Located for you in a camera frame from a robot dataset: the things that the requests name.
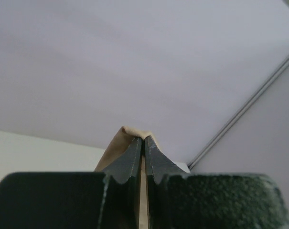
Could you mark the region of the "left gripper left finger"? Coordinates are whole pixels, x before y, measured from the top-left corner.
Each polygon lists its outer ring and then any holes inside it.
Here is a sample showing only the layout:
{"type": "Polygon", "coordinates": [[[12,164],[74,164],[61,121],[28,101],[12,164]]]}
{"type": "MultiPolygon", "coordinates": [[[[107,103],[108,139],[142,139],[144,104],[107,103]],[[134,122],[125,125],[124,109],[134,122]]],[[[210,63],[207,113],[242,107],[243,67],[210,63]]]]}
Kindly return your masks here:
{"type": "Polygon", "coordinates": [[[0,182],[0,229],[136,229],[142,140],[100,172],[16,172],[0,182]]]}

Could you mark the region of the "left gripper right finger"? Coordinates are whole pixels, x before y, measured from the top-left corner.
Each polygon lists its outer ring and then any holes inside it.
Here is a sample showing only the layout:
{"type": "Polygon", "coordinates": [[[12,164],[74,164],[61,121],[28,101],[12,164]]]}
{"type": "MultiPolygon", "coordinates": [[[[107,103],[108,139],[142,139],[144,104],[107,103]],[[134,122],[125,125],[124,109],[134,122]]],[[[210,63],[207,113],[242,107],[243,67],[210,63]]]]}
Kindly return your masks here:
{"type": "Polygon", "coordinates": [[[187,173],[144,140],[149,228],[289,229],[277,184],[264,174],[187,173]]]}

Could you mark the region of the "beige t shirt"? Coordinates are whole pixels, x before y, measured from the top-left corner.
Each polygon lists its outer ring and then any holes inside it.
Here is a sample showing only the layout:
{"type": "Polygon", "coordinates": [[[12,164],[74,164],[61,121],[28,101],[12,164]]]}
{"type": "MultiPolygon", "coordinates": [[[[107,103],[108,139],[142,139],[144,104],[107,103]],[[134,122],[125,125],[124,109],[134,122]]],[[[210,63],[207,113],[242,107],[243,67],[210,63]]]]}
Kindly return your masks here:
{"type": "MultiPolygon", "coordinates": [[[[136,129],[133,127],[122,126],[115,134],[108,147],[104,151],[100,161],[98,162],[95,171],[100,172],[119,156],[121,156],[132,140],[135,137],[145,139],[151,136],[156,146],[159,146],[154,134],[151,131],[145,131],[136,129]]],[[[148,191],[147,191],[147,179],[144,158],[141,159],[141,177],[140,177],[140,203],[139,203],[139,228],[147,229],[149,227],[149,215],[148,215],[148,191]]]]}

